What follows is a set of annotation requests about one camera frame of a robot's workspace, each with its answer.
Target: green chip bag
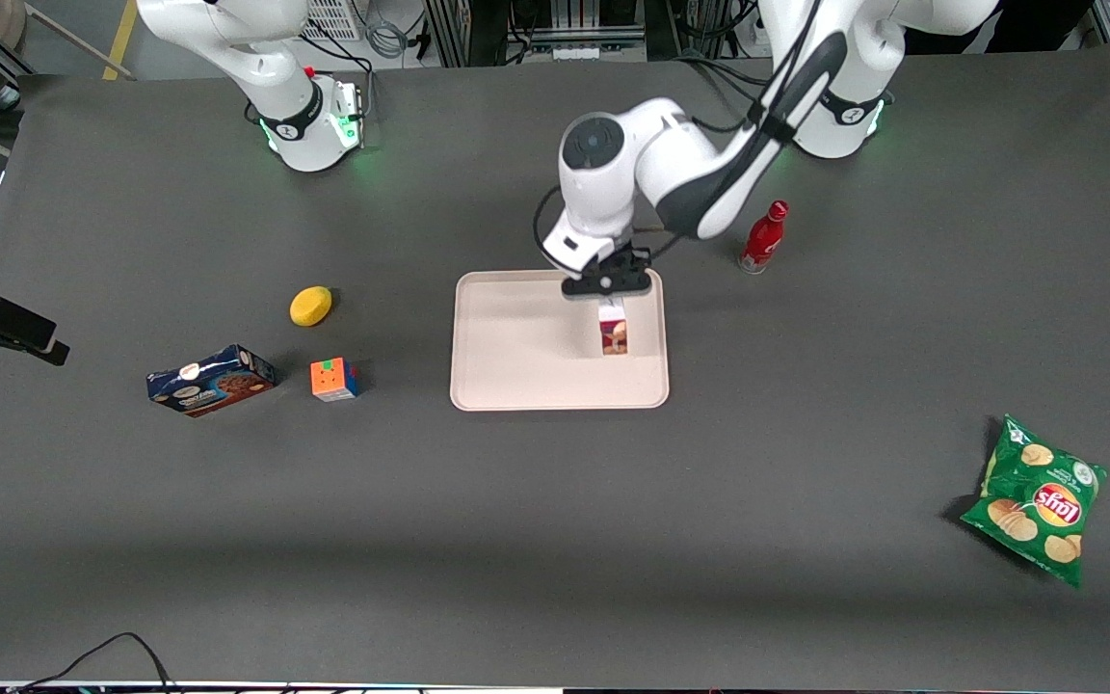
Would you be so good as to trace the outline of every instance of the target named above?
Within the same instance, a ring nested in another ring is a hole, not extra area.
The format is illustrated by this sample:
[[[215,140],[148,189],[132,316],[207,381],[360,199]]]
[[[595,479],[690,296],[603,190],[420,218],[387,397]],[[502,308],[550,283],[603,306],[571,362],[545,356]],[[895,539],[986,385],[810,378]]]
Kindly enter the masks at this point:
[[[961,517],[1074,589],[1082,531],[1107,471],[1052,449],[1005,415],[979,501]]]

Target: red bottle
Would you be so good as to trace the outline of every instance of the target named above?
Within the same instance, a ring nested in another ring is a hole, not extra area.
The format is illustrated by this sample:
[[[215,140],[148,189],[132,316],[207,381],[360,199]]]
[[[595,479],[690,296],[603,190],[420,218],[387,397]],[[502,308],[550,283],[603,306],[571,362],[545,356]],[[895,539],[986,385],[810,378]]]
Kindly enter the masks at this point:
[[[774,201],[770,213],[753,225],[748,233],[748,245],[739,254],[739,268],[749,274],[765,272],[765,264],[770,262],[778,243],[783,242],[783,220],[790,209],[785,201]]]

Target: power cable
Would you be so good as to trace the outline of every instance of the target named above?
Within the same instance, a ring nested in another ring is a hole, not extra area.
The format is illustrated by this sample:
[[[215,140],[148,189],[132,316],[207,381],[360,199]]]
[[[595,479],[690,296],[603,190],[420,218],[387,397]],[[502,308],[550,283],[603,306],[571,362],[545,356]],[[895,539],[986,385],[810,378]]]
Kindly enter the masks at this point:
[[[168,694],[169,691],[171,690],[171,683],[175,686],[178,685],[176,682],[173,682],[173,677],[169,676],[169,673],[165,672],[165,666],[164,664],[162,664],[162,660],[157,657],[157,652],[153,651],[153,648],[151,648],[149,642],[142,640],[140,635],[138,635],[138,633],[135,632],[123,632],[123,633],[115,633],[115,635],[111,636],[110,638],[105,638],[105,641],[102,641],[92,648],[84,651],[83,654],[80,654],[80,657],[75,658],[74,661],[71,661],[71,664],[65,668],[62,668],[62,672],[57,673],[57,675],[43,676],[40,680],[31,681],[30,683],[21,686],[21,688],[16,691],[17,694],[28,694],[28,692],[34,690],[36,686],[40,686],[47,682],[62,680],[63,676],[67,676],[67,673],[73,671],[73,668],[78,667],[80,663],[83,663],[84,658],[88,658],[89,655],[95,654],[101,648],[105,648],[105,646],[109,646],[110,643],[113,643],[114,641],[124,637],[131,638],[135,643],[140,643],[142,650],[144,650],[144,652],[149,654],[150,660],[153,661],[153,668],[157,671],[157,677],[158,680],[160,680],[160,682],[162,682],[162,691],[165,691],[165,693]]]

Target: gray table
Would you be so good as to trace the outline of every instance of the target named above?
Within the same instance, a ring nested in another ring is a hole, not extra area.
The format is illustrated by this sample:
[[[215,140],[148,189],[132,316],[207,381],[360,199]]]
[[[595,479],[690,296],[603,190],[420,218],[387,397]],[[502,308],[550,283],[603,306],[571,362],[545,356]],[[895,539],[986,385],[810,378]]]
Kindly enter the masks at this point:
[[[1110,691],[1110,479],[1074,592],[946,520],[989,418],[1110,469],[1110,48],[906,61],[875,140],[785,154],[748,221],[662,260],[670,400],[461,413],[453,288],[541,268],[565,124],[677,64],[408,70],[301,175],[229,82],[30,84],[0,293],[70,364],[0,354],[0,677],[110,633],[180,680]],[[291,325],[326,282],[325,325]],[[144,374],[241,341],[291,369],[203,420]],[[305,364],[365,361],[353,403]],[[119,646],[88,677],[147,677]]]

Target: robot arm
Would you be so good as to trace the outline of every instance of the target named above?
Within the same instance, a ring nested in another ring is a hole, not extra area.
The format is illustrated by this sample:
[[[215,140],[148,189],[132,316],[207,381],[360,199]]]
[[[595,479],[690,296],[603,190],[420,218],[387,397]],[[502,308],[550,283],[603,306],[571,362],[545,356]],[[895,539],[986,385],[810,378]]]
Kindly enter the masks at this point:
[[[638,190],[676,238],[705,240],[726,231],[787,142],[821,155],[857,150],[871,124],[867,115],[880,109],[878,97],[902,58],[902,30],[894,17],[912,22],[939,16],[942,22],[932,22],[934,28],[950,26],[944,19],[952,18],[956,23],[948,28],[968,31],[969,22],[982,22],[995,3],[805,0],[780,4],[779,14],[774,3],[763,3],[763,17],[780,17],[775,23],[778,67],[722,152],[669,99],[618,115],[582,115],[559,145],[565,209],[542,242],[543,254],[569,275],[564,294],[648,289],[650,255],[632,245]],[[935,14],[942,4],[977,11]],[[888,62],[878,64],[881,58]],[[872,99],[872,110],[851,100],[860,95]]]
[[[221,68],[290,168],[325,170],[361,143],[357,88],[312,76],[282,40],[303,33],[307,0],[137,0],[159,39]]]

